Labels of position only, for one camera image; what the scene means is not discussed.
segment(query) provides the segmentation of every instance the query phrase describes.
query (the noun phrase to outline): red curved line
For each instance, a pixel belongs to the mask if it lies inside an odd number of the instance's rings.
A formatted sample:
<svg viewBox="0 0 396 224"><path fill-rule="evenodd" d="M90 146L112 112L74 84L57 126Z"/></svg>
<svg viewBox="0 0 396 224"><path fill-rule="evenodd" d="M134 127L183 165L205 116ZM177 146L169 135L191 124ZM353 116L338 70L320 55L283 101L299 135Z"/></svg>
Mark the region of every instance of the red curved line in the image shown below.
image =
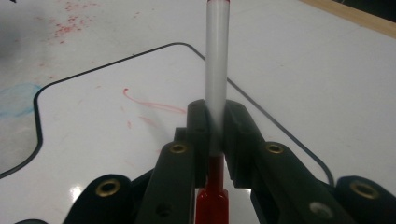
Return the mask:
<svg viewBox="0 0 396 224"><path fill-rule="evenodd" d="M128 88L125 88L123 90L123 95L130 99L132 102L135 102L140 105L145 105L148 107L156 108L156 109L161 109L169 112L174 112L178 114L187 114L186 110L172 106L172 105L164 105L164 104L159 104L159 103L151 103L151 102L143 102L143 101L137 101L136 99L132 98L131 96L128 95Z"/></svg>

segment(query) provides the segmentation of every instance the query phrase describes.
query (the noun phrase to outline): wooden edge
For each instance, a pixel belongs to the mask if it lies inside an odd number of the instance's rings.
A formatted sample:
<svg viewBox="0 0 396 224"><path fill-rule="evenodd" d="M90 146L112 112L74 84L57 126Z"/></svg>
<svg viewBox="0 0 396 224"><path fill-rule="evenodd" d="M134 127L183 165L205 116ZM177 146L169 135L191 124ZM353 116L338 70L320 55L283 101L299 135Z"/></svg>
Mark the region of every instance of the wooden edge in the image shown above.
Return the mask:
<svg viewBox="0 0 396 224"><path fill-rule="evenodd" d="M393 21L387 21L372 14L360 11L353 7L342 5L332 0L300 1L396 39L396 23Z"/></svg>

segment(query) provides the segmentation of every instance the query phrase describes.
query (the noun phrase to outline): white table surface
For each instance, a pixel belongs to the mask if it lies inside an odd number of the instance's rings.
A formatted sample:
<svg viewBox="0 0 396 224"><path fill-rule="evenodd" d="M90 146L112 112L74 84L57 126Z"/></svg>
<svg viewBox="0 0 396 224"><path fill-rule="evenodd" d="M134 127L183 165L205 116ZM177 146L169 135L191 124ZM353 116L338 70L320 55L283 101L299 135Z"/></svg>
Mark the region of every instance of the white table surface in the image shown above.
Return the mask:
<svg viewBox="0 0 396 224"><path fill-rule="evenodd" d="M172 42L205 54L205 1L3 1L0 28L3 173L35 149L40 88ZM232 1L229 43L229 77L335 178L360 175L396 194L395 39L297 0L249 0Z"/></svg>

